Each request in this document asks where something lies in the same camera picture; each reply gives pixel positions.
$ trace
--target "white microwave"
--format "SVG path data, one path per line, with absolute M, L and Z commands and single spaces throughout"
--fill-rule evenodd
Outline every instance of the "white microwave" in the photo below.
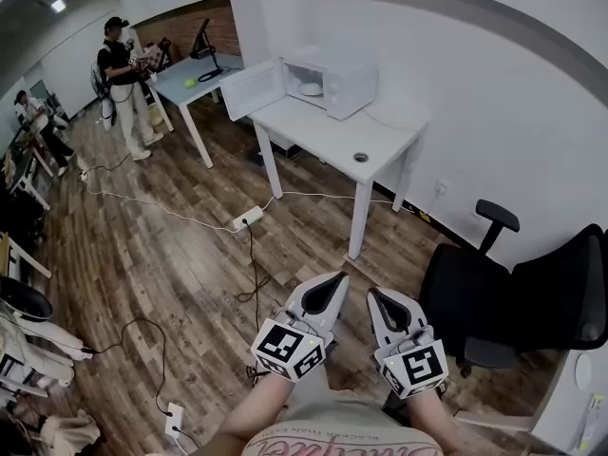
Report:
M 228 114 L 235 121 L 290 95 L 344 120 L 371 103 L 378 87 L 377 66 L 353 54 L 305 47 L 232 74 L 219 82 Z

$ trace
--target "black cap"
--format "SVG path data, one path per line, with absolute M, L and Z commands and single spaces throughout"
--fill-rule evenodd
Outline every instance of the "black cap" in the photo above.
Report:
M 121 17 L 112 17 L 105 23 L 105 30 L 111 29 L 113 27 L 125 28 L 129 25 L 128 21 L 123 20 Z

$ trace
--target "person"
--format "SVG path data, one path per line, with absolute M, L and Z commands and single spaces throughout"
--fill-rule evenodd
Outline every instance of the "person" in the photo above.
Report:
M 48 150 L 57 161 L 58 176 L 61 178 L 67 171 L 67 161 L 74 155 L 74 151 L 55 136 L 54 122 L 48 119 L 45 106 L 40 100 L 21 90 L 17 93 L 15 110 L 21 123 L 29 122 L 32 131 L 42 136 Z
M 134 161 L 142 161 L 150 157 L 151 152 L 142 147 L 134 135 L 134 109 L 137 111 L 144 146 L 159 141 L 163 134 L 155 132 L 150 124 L 140 76 L 129 64 L 129 52 L 120 40 L 123 28 L 127 25 L 120 17 L 112 17 L 105 23 L 104 46 L 97 54 L 97 65 L 111 85 L 110 96 L 116 104 L 126 146 Z
M 193 456 L 451 456 L 462 451 L 456 425 L 434 389 L 408 398 L 407 405 L 411 427 L 402 427 L 374 402 L 349 390 L 331 390 L 322 365 L 297 384 L 270 373 Z

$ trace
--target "chair wheel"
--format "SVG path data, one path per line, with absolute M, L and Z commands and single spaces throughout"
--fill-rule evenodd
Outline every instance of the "chair wheel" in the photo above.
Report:
M 463 378 L 468 378 L 468 376 L 473 372 L 472 367 L 462 367 L 460 368 L 460 376 Z

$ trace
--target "black office chair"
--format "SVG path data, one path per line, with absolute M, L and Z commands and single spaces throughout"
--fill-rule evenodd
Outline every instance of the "black office chair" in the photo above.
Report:
M 469 376 L 474 365 L 507 368 L 521 352 L 602 346 L 608 339 L 608 248 L 601 228 L 587 226 L 510 274 L 485 254 L 503 228 L 519 231 L 517 217 L 483 199 L 477 213 L 493 221 L 480 250 L 439 245 L 419 299 L 461 375 Z

